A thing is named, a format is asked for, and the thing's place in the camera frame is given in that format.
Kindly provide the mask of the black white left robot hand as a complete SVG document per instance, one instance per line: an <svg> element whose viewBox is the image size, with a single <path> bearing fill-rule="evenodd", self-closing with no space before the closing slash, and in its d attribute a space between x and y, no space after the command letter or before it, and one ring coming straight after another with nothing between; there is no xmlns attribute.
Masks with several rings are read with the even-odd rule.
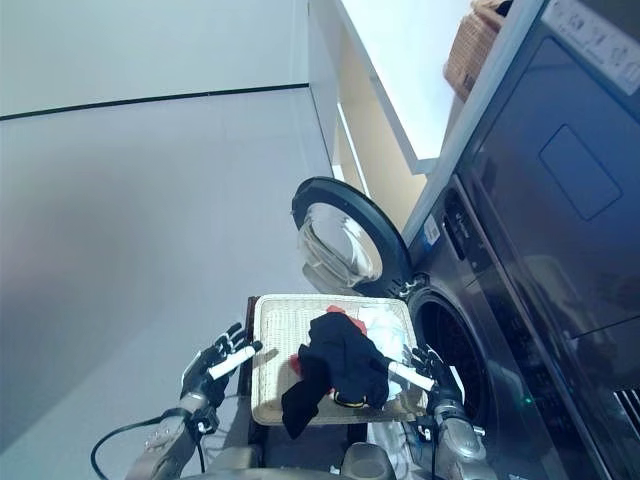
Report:
<svg viewBox="0 0 640 480"><path fill-rule="evenodd" d="M263 344L249 341L241 323L235 323L213 343L199 351L183 372L180 397L193 394L217 409L225 399L230 377L242 364L252 359Z"/></svg>

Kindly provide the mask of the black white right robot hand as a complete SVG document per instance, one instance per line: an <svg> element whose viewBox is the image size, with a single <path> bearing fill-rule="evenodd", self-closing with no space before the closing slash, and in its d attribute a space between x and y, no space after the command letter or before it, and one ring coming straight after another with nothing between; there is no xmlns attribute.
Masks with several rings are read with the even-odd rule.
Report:
<svg viewBox="0 0 640 480"><path fill-rule="evenodd" d="M429 344L409 350L410 365L389 357L384 359L391 376L399 377L427 394L428 409L453 405L464 409L463 388L452 368Z"/></svg>

